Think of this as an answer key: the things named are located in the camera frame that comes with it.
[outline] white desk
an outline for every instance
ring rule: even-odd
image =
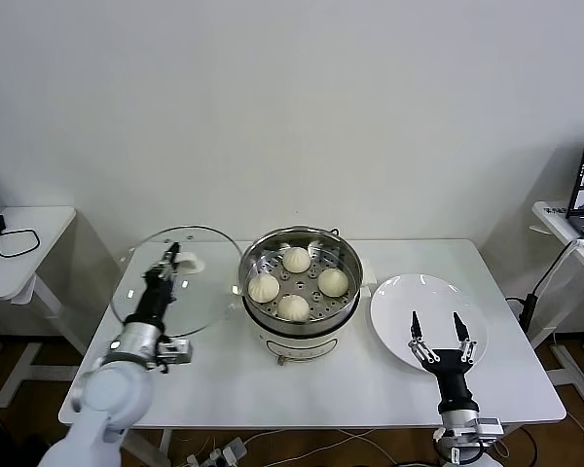
[[[577,231],[566,219],[566,205],[567,201],[538,201],[532,207],[532,212],[538,217],[545,227],[554,234],[558,240],[567,244],[568,242],[579,237]],[[575,250],[572,255],[584,266],[584,248]],[[534,318],[532,320],[532,327],[528,333],[533,347],[537,347],[543,342],[556,328],[567,318],[573,310],[579,305],[579,302],[584,298],[584,270],[576,274],[565,287],[569,293],[564,293],[557,300],[554,300],[555,312],[549,316],[544,322],[540,322]],[[584,399],[584,375],[575,371],[576,367],[568,351],[561,350],[554,352],[557,358],[561,361],[563,367],[568,369],[564,374],[550,375],[560,383],[575,384],[580,395]]]
[[[352,241],[379,283],[405,272],[442,277],[472,296],[489,322],[489,346],[467,375],[482,414],[505,424],[558,421],[566,412],[528,340],[474,245],[468,240]],[[164,245],[137,251],[124,281],[160,258]],[[121,315],[127,309],[118,309]],[[435,378],[391,355],[360,305],[338,347],[302,364],[280,367],[251,334],[242,309],[193,336],[193,363],[154,374],[155,400],[137,423],[143,428],[387,428],[440,424]],[[170,334],[177,329],[168,329]],[[79,375],[120,332],[107,310]],[[73,422],[69,399],[59,419]]]
[[[46,258],[60,236],[65,232],[76,212],[69,206],[52,207],[6,207],[0,208],[5,217],[7,231],[33,229],[39,236],[39,247],[16,258],[0,257],[0,301],[15,304],[29,302],[32,293],[39,296],[48,307],[48,315],[55,327],[82,353],[86,346],[61,319],[63,309],[50,288],[36,275],[36,270]],[[16,234],[4,238],[10,251],[22,251],[32,246],[30,236]],[[19,385],[25,379],[71,380],[75,374],[73,367],[42,367],[31,365],[41,344],[32,343],[0,391],[0,407],[7,407]]]
[[[39,248],[16,258],[0,258],[0,300],[10,300],[16,296],[34,275],[41,262],[65,232],[76,216],[73,207],[4,207],[0,214],[5,218],[7,231],[33,229],[39,235]],[[30,246],[27,234],[13,235],[5,241],[20,250]]]

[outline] black cable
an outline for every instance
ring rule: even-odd
[[[483,454],[485,453],[485,445],[483,445],[483,442],[482,441],[479,441],[478,444],[480,445],[479,448],[478,448],[478,453],[476,455],[474,455],[471,459],[459,461],[458,465],[469,465],[469,464],[473,464],[474,462],[476,462],[478,459],[480,459],[483,456]],[[436,440],[432,440],[432,446],[435,448],[435,452],[437,452],[437,455],[439,456],[439,458],[441,458],[442,460],[445,460],[449,464],[452,464],[452,460],[449,457],[446,457],[439,450],[439,444],[437,443]]]
[[[529,464],[529,467],[534,467],[536,465],[536,461],[538,460],[538,446],[536,445],[536,440],[531,435],[530,431],[528,431],[526,428],[522,426],[521,429],[524,430],[524,433],[528,435],[529,440],[532,441],[532,447],[534,448],[534,457],[532,458],[532,462]]]
[[[439,464],[431,464],[425,461],[408,461],[403,463],[394,464],[392,467],[439,467]]]
[[[568,247],[571,246],[571,244],[573,243],[574,240],[570,241],[569,243],[567,243],[565,245],[565,247],[561,250],[561,252],[558,254],[558,256],[556,257],[556,259],[554,260],[554,263],[552,263],[552,266],[549,267],[549,269],[547,269],[545,271],[545,273],[543,274],[543,277],[541,277],[541,279],[536,283],[536,285],[534,286],[534,288],[532,289],[531,293],[533,295],[536,295],[536,290],[541,286],[541,284],[543,283],[543,281],[545,280],[545,277],[547,277],[549,275],[549,273],[552,271],[552,269],[554,268],[554,266],[558,263],[558,261],[561,260],[561,257],[563,256],[563,254],[567,251]]]
[[[13,255],[5,255],[4,253],[2,253],[2,250],[0,249],[0,257],[1,258],[16,258],[17,256],[25,255],[26,253],[30,253],[31,251],[34,251],[37,248],[39,248],[39,245],[41,245],[41,240],[39,239],[39,235],[33,229],[20,229],[18,231],[1,232],[0,238],[2,238],[3,236],[11,235],[11,234],[25,234],[27,232],[34,235],[35,242],[36,242],[34,246],[28,248],[27,250],[23,250],[23,251],[20,251],[18,253],[15,253]]]

